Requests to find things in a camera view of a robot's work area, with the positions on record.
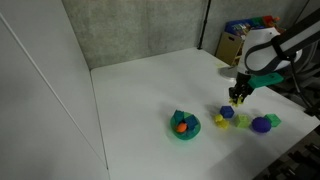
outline white tabletop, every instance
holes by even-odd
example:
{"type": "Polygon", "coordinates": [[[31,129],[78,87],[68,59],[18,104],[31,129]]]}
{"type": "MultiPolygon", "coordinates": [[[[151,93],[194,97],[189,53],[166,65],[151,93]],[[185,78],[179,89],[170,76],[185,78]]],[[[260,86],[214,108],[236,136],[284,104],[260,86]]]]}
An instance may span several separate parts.
{"type": "Polygon", "coordinates": [[[299,105],[260,88],[235,112],[275,113],[282,123],[263,135],[233,123],[219,129],[211,117],[228,105],[234,86],[218,74],[222,66],[191,48],[92,71],[111,180],[251,179],[319,125],[299,105]],[[176,109],[200,120],[194,139],[170,131],[176,109]]]}

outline gray wall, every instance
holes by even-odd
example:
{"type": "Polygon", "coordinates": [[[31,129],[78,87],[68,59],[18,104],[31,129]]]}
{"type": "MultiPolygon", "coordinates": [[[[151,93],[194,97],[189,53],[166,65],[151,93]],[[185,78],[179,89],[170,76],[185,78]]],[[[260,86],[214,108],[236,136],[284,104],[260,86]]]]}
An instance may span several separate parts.
{"type": "MultiPolygon", "coordinates": [[[[197,45],[207,0],[63,0],[92,68],[197,45]]],[[[203,47],[214,54],[226,21],[280,16],[289,27],[307,0],[212,0],[203,47]]]]}

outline blue ball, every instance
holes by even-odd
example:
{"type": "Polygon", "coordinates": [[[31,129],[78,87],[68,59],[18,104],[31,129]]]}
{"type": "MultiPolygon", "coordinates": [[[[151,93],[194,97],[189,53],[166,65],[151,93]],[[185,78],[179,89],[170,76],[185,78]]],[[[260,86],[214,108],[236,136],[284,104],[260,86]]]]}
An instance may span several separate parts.
{"type": "Polygon", "coordinates": [[[251,126],[253,130],[259,133],[266,133],[269,132],[271,129],[271,123],[263,117],[257,117],[254,120],[252,120],[251,126]]]}

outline metal pole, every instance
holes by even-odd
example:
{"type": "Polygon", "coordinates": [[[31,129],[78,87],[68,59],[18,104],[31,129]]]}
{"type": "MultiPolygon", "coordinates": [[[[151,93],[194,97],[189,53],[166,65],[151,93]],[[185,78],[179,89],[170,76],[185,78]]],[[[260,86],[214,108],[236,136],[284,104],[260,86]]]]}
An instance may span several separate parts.
{"type": "Polygon", "coordinates": [[[202,32],[201,32],[201,36],[200,36],[200,41],[199,41],[199,44],[198,44],[198,47],[197,47],[199,50],[202,49],[202,41],[203,41],[204,31],[206,30],[208,14],[209,14],[209,10],[210,10],[210,4],[211,4],[211,0],[208,1],[206,16],[205,16],[204,21],[203,21],[203,27],[202,27],[202,32]]]}

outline cable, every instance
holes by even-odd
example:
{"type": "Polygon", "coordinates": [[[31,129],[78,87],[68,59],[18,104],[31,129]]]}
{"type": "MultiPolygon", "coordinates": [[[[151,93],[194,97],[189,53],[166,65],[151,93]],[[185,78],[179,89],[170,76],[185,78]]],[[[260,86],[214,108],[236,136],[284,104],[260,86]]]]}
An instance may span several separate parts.
{"type": "MultiPolygon", "coordinates": [[[[296,70],[294,67],[294,61],[290,61],[291,64],[291,69],[292,69],[292,77],[293,77],[293,81],[294,81],[294,85],[296,86],[297,92],[299,94],[299,96],[301,97],[302,101],[305,103],[305,105],[309,108],[309,109],[313,109],[314,105],[311,103],[311,101],[305,97],[303,95],[303,93],[301,92],[301,87],[297,81],[297,74],[296,74],[296,70]]],[[[320,115],[315,114],[315,116],[320,120],[320,115]]]]}

